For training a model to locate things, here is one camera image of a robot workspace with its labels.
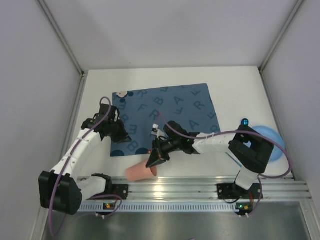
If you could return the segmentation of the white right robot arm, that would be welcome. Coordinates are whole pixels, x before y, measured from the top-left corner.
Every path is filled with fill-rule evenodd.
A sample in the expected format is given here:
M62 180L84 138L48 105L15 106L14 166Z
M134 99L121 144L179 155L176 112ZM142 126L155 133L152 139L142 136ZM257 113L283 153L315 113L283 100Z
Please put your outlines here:
M177 150L187 155L222 153L240 164L234 185L243 191L248 191L258 176L265 172L275 146L265 136L243 124L230 132L232 139L222 132L188 132L175 121L167 122L163 130L154 125L151 133L155 138L146 168L166 163L170 160L170 153Z

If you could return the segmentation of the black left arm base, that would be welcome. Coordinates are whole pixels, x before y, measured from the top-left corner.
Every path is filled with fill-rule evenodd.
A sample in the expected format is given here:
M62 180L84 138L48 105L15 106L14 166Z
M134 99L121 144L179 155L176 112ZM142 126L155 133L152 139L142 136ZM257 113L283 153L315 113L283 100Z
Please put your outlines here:
M104 192L105 199L117 199L116 195L121 197L122 200L126 200L129 194L129 185L128 184L111 184L106 187Z

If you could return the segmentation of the blue metallic spoon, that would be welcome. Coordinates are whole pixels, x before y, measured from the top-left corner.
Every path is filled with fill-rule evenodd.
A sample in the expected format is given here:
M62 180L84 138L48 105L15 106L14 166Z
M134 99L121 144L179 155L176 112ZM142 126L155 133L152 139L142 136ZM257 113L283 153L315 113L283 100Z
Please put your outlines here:
M241 124L244 125L244 126L248 126L249 125L249 120L247 118L243 118L241 120Z

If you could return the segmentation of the blue letter-print placemat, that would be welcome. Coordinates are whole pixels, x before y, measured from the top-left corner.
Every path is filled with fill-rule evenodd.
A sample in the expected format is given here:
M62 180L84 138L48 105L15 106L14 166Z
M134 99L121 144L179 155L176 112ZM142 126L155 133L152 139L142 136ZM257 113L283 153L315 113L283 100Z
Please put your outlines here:
M114 92L112 103L132 141L112 143L111 157L146 154L152 148L153 124L163 129L175 121L187 132L221 131L206 83Z

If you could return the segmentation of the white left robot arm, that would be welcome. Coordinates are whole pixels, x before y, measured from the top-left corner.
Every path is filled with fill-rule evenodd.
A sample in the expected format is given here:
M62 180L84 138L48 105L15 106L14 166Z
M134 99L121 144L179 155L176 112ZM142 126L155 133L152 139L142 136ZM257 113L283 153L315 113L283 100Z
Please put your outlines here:
M77 179L93 150L105 139L115 144L132 139L125 129L117 107L100 104L99 111L87 118L67 153L50 171L38 178L40 205L44 209L74 215L83 201L90 199L119 200L110 176L94 173L82 182Z

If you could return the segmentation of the pink plastic cup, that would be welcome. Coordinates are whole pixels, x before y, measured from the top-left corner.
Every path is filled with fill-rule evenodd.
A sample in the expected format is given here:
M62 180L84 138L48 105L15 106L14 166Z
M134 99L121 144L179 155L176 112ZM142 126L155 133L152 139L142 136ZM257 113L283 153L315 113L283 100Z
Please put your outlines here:
M125 176L129 182L151 179L158 175L157 167L146 167L147 160L137 163L125 171Z

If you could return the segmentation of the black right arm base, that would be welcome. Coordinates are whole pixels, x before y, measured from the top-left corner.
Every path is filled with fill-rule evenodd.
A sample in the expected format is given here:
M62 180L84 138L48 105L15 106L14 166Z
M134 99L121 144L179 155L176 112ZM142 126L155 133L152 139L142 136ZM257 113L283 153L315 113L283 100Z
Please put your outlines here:
M262 193L259 183L254 183L249 190L245 190L235 183L219 183L216 185L219 200L258 200Z

